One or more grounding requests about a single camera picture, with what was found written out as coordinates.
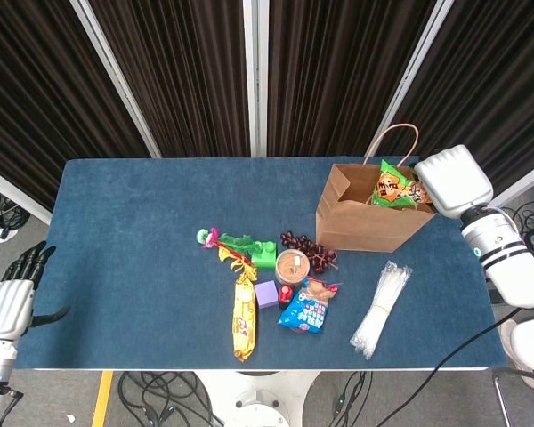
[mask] snack bag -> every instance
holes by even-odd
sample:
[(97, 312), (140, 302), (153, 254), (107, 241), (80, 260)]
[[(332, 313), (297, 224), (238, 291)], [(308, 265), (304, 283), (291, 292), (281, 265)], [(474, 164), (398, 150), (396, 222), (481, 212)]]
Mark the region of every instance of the snack bag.
[(305, 278), (303, 287), (281, 313), (279, 324), (314, 334), (322, 332), (328, 300), (335, 296), (336, 290), (335, 286), (329, 289), (314, 278)]
[(245, 362), (255, 348), (255, 288), (244, 273), (235, 282), (235, 302), (233, 304), (233, 355)]
[(421, 182), (409, 180), (398, 170), (382, 160), (380, 177), (372, 195), (372, 205), (384, 207), (413, 206), (431, 203)]

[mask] purple block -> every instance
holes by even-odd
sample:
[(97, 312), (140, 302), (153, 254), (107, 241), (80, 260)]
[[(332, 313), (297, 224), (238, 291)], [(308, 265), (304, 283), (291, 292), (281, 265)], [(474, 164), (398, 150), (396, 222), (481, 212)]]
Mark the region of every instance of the purple block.
[(255, 295), (257, 296), (257, 304), (260, 309), (279, 303), (279, 294), (277, 293), (277, 287), (273, 280), (255, 285)]

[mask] yellow floor stripe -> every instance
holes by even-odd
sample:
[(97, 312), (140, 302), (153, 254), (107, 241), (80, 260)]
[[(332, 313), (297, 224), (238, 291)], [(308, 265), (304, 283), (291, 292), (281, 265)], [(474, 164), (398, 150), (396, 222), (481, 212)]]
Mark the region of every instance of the yellow floor stripe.
[(97, 404), (93, 415), (92, 427), (103, 427), (105, 424), (105, 414), (109, 404), (110, 384), (113, 381), (113, 371), (103, 371), (101, 382), (99, 383), (99, 393), (97, 393)]

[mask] gray carpet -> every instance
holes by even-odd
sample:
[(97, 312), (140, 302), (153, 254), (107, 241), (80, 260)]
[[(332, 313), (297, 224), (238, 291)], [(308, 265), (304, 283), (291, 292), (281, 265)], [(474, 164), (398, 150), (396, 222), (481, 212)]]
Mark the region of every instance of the gray carpet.
[[(534, 189), (522, 196), (533, 200)], [(31, 218), (14, 239), (0, 244), (0, 277), (9, 263), (45, 237), (46, 226)], [(509, 307), (497, 308), (501, 317)], [(115, 374), (105, 425), (134, 426), (135, 421), (118, 401)], [(83, 371), (14, 371), (12, 386), (26, 393), (4, 427), (90, 426), (100, 373)], [(314, 382), (307, 397), (305, 427), (324, 427), (348, 373), (325, 373)], [(375, 373), (368, 403), (357, 426), (374, 426), (397, 407), (426, 377), (426, 373)], [(534, 427), (534, 390), (521, 378), (504, 376), (501, 381), (513, 426)], [(70, 423), (67, 415), (76, 417)], [(191, 420), (193, 426), (205, 425)], [(388, 426), (503, 426), (490, 371), (439, 373), (422, 393)]]

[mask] table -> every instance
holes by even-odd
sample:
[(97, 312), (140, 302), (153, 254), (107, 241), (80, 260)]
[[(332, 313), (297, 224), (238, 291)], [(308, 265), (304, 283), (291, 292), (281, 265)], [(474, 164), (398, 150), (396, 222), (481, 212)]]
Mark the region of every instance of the table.
[[(389, 158), (396, 163), (397, 157)], [(377, 164), (380, 158), (374, 157)], [(20, 341), (18, 367), (85, 369), (431, 369), (494, 323), (481, 267), (459, 223), (436, 215), (393, 254), (340, 252), (344, 282), (322, 334), (277, 326), (259, 311), (255, 352), (232, 355), (237, 274), (196, 242), (200, 228), (279, 241), (291, 229), (314, 237), (315, 211), (333, 163), (360, 157), (86, 159), (66, 165), (48, 243), (57, 251), (36, 294), (35, 313), (70, 305), (62, 321)], [(376, 352), (349, 344), (387, 260), (413, 275)], [(260, 281), (273, 278), (260, 271)], [(450, 368), (504, 366), (493, 331)]]

